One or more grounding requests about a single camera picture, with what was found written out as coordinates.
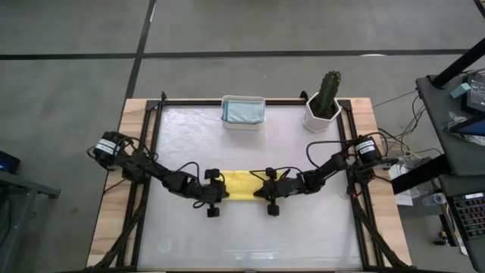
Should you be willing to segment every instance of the yellow towel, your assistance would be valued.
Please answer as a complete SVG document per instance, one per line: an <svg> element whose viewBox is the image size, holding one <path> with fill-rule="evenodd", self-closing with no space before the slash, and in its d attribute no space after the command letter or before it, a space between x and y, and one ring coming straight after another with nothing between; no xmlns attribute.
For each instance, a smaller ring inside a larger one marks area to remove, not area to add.
<svg viewBox="0 0 485 273"><path fill-rule="evenodd" d="M223 200L264 200L263 198L253 196L252 194L263 187L263 180L249 173L249 171L221 171L226 179L226 191L229 193ZM264 179L268 179L264 171L256 173ZM277 171L279 178L283 174Z"/></svg>

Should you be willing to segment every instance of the computer equipment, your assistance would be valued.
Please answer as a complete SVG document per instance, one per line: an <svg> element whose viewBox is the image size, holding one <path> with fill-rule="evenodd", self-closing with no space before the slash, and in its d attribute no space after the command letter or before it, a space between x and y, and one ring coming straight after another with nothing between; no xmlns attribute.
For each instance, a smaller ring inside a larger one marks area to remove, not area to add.
<svg viewBox="0 0 485 273"><path fill-rule="evenodd" d="M0 171L16 174L19 164L20 159L0 151Z"/></svg>
<svg viewBox="0 0 485 273"><path fill-rule="evenodd" d="M468 240L485 237L485 193L454 196L451 200L460 234Z"/></svg>
<svg viewBox="0 0 485 273"><path fill-rule="evenodd" d="M468 75L465 79L470 90L462 95L462 110L471 114L485 113L485 79L481 75Z"/></svg>
<svg viewBox="0 0 485 273"><path fill-rule="evenodd" d="M456 124L449 128L449 132L485 137L485 115L478 115Z"/></svg>

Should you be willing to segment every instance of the white hexagonal pot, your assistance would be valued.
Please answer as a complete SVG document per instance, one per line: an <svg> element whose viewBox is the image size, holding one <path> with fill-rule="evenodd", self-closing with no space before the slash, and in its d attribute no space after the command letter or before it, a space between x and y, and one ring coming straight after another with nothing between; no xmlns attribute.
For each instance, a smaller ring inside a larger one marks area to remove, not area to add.
<svg viewBox="0 0 485 273"><path fill-rule="evenodd" d="M313 133L319 133L325 131L330 124L335 120L335 118L340 115L340 112L342 111L341 106L339 103L336 101L336 99L333 99L333 104L335 105L336 112L333 115L331 119L326 119L326 118L317 118L313 115L313 112L310 109L310 101L317 95L318 93L315 93L307 102L305 106L305 120L303 121L303 125L307 127L310 131Z"/></svg>

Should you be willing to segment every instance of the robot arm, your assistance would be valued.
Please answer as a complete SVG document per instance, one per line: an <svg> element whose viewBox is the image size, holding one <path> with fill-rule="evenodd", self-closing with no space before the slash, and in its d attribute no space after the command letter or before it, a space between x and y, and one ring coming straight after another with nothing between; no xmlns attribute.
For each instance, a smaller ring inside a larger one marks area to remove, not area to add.
<svg viewBox="0 0 485 273"><path fill-rule="evenodd" d="M210 205L208 217L219 216L215 203L228 197L224 180L216 180L220 173L218 169L207 170L205 179L210 179L210 184L200 184L198 177L181 170L172 171L156 162L153 154L144 145L139 148L134 146L135 138L125 136L118 132L105 132L98 144L92 151L88 150L90 157L95 159L103 168L111 170L114 166L123 168L123 177L131 181L143 181L147 174L160 180L163 187L169 192L184 198L195 199L202 204ZM350 169L355 182L370 180L373 175L371 170L382 162L375 142L368 136L360 136L353 140L359 161L348 165L346 162L346 149L331 156L330 160L322 166L309 171L300 171L296 177L287 177L289 169L277 178L277 170L267 168L265 170L268 180L263 180L263 187L253 194L270 201L268 214L279 215L276 198L288 197L296 194L311 194L320 191L326 180L339 171ZM127 147L132 147L133 152L129 154Z"/></svg>
<svg viewBox="0 0 485 273"><path fill-rule="evenodd" d="M169 192L184 198L195 199L207 203L213 209L216 202L229 196L224 182L211 177L210 184L200 184L197 177L184 171L171 171L158 164L153 156L143 148L137 149L133 145L134 138L118 132L105 132L89 156L95 159L103 168L112 170L114 166L123 168L123 176L131 181L141 181L149 174L160 180L163 187ZM133 147L128 154L125 149ZM210 214L216 216L218 212L212 210Z"/></svg>

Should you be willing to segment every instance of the white box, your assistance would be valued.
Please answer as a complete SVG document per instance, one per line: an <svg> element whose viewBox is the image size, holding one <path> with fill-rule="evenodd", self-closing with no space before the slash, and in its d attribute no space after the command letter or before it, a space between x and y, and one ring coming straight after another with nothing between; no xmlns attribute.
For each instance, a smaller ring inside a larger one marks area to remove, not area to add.
<svg viewBox="0 0 485 273"><path fill-rule="evenodd" d="M221 102L221 120L222 124L227 129L234 129L234 130L260 130L263 128L264 125L264 117L263 122L258 124L233 124L222 119L224 114L224 103L228 100L238 100L238 101L247 101L247 102L264 102L264 108L266 108L266 102L263 97L257 96L233 96L233 95L225 95L222 97Z"/></svg>

